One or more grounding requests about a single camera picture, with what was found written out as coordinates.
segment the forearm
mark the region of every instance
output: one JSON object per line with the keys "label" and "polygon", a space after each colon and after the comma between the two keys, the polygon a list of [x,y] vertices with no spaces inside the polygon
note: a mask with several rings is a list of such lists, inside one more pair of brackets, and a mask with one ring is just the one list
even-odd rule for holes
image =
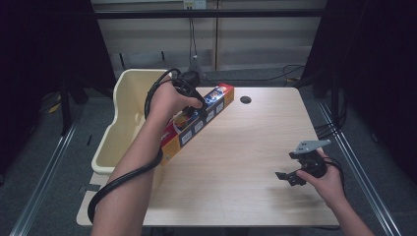
{"label": "forearm", "polygon": [[344,235],[374,235],[347,200],[339,201],[330,209],[336,216]]}
{"label": "forearm", "polygon": [[[155,159],[166,117],[149,117],[109,182]],[[149,205],[153,170],[138,176],[109,193],[98,204],[92,235],[141,235]]]}

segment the person's right hand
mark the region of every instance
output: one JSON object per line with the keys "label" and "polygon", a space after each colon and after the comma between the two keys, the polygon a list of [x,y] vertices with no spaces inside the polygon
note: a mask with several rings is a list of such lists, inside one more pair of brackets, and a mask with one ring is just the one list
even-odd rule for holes
{"label": "person's right hand", "polygon": [[[318,153],[322,157],[328,157],[320,150],[318,150]],[[296,173],[298,177],[315,187],[316,191],[325,200],[328,207],[333,208],[341,201],[346,200],[340,180],[340,173],[336,167],[328,165],[328,172],[321,178],[316,178],[303,170],[297,170]]]}

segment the gray carpet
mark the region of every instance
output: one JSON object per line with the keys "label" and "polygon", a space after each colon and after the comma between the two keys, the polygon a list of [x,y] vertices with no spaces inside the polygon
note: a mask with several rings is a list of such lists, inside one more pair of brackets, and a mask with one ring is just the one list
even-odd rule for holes
{"label": "gray carpet", "polygon": [[[289,78],[299,77],[301,70]],[[207,73],[211,82],[202,82],[212,87],[212,83],[227,81],[236,87],[282,87],[282,69],[245,70]],[[318,102],[312,96],[311,87],[300,88],[313,125],[323,125],[325,119]],[[321,100],[329,103],[329,96]],[[92,96],[84,105],[82,118],[74,137],[63,155],[53,181],[36,214],[29,235],[89,235],[89,228],[76,222],[78,209],[84,197],[84,187],[91,175],[90,162],[98,147],[106,127],[113,119],[113,103],[109,98]],[[0,235],[10,234],[31,192],[34,190],[43,169],[53,154],[60,139],[62,128],[61,113],[42,114],[39,124],[24,150],[10,168],[6,183],[0,188]],[[384,144],[376,143],[373,131],[349,106],[343,133],[352,145],[376,191],[392,213],[403,235],[417,232],[417,187],[396,167]],[[385,235],[373,209],[368,203],[349,165],[344,160],[340,148],[332,136],[331,146],[325,152],[338,159],[343,165],[346,179],[346,195],[353,207],[377,235]],[[176,228],[175,235],[226,235],[220,228]],[[153,235],[161,235],[154,229]],[[249,235],[342,235],[340,230],[318,228],[252,228]]]}

